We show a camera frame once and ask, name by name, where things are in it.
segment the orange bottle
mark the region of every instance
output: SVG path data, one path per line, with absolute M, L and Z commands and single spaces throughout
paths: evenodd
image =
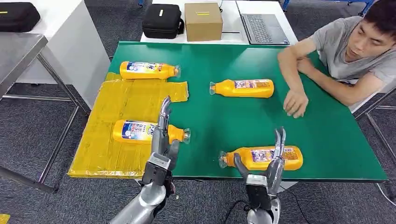
M 180 66 L 171 66 L 163 63 L 123 62 L 120 74 L 124 79 L 179 77 Z
M 225 97 L 269 98 L 274 93 L 274 83 L 270 79 L 230 80 L 221 83 L 210 82 L 209 93 Z
M 114 140 L 120 142 L 130 142 L 137 144 L 151 144 L 154 128 L 156 123 L 135 121 L 135 120 L 117 120 L 114 124 Z M 169 143 L 172 144 L 174 139 L 190 143 L 190 129 L 179 129 L 173 125 L 168 125 Z
M 234 153 L 238 153 L 248 170 L 267 170 L 274 150 L 275 146 L 267 146 L 242 147 L 230 153 L 220 152 L 219 164 L 222 168 L 235 167 Z M 296 146 L 285 146 L 282 157 L 285 159 L 284 170 L 297 170 L 303 165 L 303 155 Z

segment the metal frame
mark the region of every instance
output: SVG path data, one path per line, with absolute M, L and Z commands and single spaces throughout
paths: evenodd
M 390 153 L 390 155 L 392 156 L 393 161 L 396 163 L 396 154 L 395 152 L 393 152 L 392 147 L 390 146 L 390 144 L 388 143 L 388 141 L 386 140 L 385 136 L 382 134 L 380 128 L 378 127 L 377 123 L 375 122 L 374 118 L 370 115 L 370 112 L 374 109 L 379 109 L 379 110 L 396 110 L 396 106 L 381 106 L 380 104 L 386 100 L 387 98 L 389 98 L 390 96 L 393 95 L 393 93 L 396 92 L 396 88 L 392 89 L 391 91 L 387 92 L 385 95 L 383 95 L 381 98 L 379 98 L 377 101 L 375 101 L 371 106 L 369 106 L 367 109 L 365 109 L 364 111 L 362 111 L 361 113 L 359 113 L 356 116 L 356 120 L 359 120 L 360 118 L 363 117 L 363 115 L 365 115 L 371 126 L 373 126 L 375 133 L 378 135 L 378 137 L 380 137 L 381 142 L 383 143 L 383 145 L 386 147 L 386 149 L 388 150 L 388 152 Z M 391 193 L 391 195 L 389 196 L 389 198 L 384 194 L 384 192 L 382 191 L 380 185 L 378 185 L 378 188 L 380 189 L 381 193 L 386 197 L 386 199 L 388 199 L 388 201 L 390 201 L 391 203 L 393 203 L 391 201 L 392 198 L 395 198 L 395 195 Z
M 62 101 L 62 102 L 73 102 L 76 106 L 72 115 L 69 117 L 69 120 L 66 124 L 66 127 L 63 129 L 59 140 L 52 151 L 51 157 L 49 158 L 45 168 L 40 176 L 39 181 L 34 181 L 29 179 L 21 174 L 18 174 L 14 171 L 11 171 L 7 168 L 0 166 L 0 175 L 13 179 L 15 181 L 26 184 L 30 187 L 45 191 L 47 193 L 55 193 L 57 191 L 56 187 L 49 187 L 44 184 L 45 179 L 48 176 L 48 172 L 50 171 L 52 164 L 54 163 L 56 156 L 59 153 L 59 150 L 63 144 L 63 141 L 69 131 L 71 124 L 78 112 L 79 109 L 82 109 L 86 116 L 89 115 L 89 112 L 77 101 L 76 97 L 72 94 L 69 88 L 65 85 L 59 75 L 55 72 L 54 68 L 48 63 L 48 61 L 41 55 L 41 50 L 46 46 L 47 39 L 44 36 L 41 36 L 37 43 L 29 50 L 29 52 L 23 56 L 23 58 L 18 62 L 16 67 L 10 71 L 9 74 L 5 76 L 3 80 L 1 80 L 0 85 L 0 93 L 5 93 L 9 86 L 17 80 L 17 78 L 22 74 L 22 72 L 30 65 L 30 63 L 37 58 L 38 61 L 44 66 L 44 68 L 48 71 L 48 73 L 52 76 L 52 78 L 58 83 L 58 85 L 66 92 L 67 98 L 62 97 L 40 97 L 40 96 L 24 96 L 24 95 L 8 95 L 5 94 L 1 98 L 11 98 L 11 99 L 30 99 L 30 100 L 49 100 L 49 101 Z

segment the man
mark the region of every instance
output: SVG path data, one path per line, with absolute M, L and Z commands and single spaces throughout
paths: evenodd
M 332 77 L 315 69 L 305 56 L 317 50 Z M 338 19 L 278 55 L 290 90 L 283 109 L 303 117 L 308 105 L 298 71 L 345 105 L 353 105 L 380 90 L 396 76 L 396 0 L 380 0 L 364 18 Z M 340 79 L 359 79 L 354 85 Z

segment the black bag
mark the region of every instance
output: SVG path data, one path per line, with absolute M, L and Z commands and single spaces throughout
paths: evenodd
M 148 38 L 174 39 L 184 32 L 178 5 L 152 4 L 144 16 L 142 29 Z
M 29 32 L 40 20 L 40 14 L 30 2 L 0 3 L 0 32 Z

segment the robotic hand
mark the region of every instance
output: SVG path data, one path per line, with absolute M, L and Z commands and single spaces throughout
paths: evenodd
M 154 129 L 151 143 L 151 156 L 148 159 L 144 175 L 140 184 L 140 193 L 111 221 L 111 224 L 150 224 L 156 215 L 164 208 L 166 199 L 175 193 L 172 183 L 172 170 L 176 166 L 179 142 L 173 140 L 169 145 L 170 97 L 162 103 L 158 117 L 158 125 Z M 280 202 L 276 197 L 281 183 L 284 167 L 282 158 L 285 130 L 276 133 L 276 147 L 273 160 L 268 166 L 267 173 L 253 175 L 248 173 L 239 154 L 234 155 L 234 163 L 246 182 L 246 192 L 249 205 L 252 208 L 247 213 L 249 224 L 278 224 Z
M 164 99 L 158 125 L 154 129 L 151 142 L 151 156 L 148 159 L 142 180 L 142 189 L 111 224 L 149 224 L 164 208 L 166 199 L 175 193 L 172 183 L 172 170 L 176 166 L 179 141 L 169 145 L 168 124 L 170 97 Z
M 276 197 L 282 180 L 284 159 L 284 143 L 286 132 L 282 127 L 279 133 L 275 129 L 276 142 L 273 160 L 268 165 L 266 174 L 249 174 L 248 169 L 243 165 L 240 155 L 235 153 L 234 164 L 243 180 L 246 183 L 246 192 L 249 198 L 249 205 L 252 208 L 247 213 L 248 224 L 278 224 L 280 217 L 280 201 Z

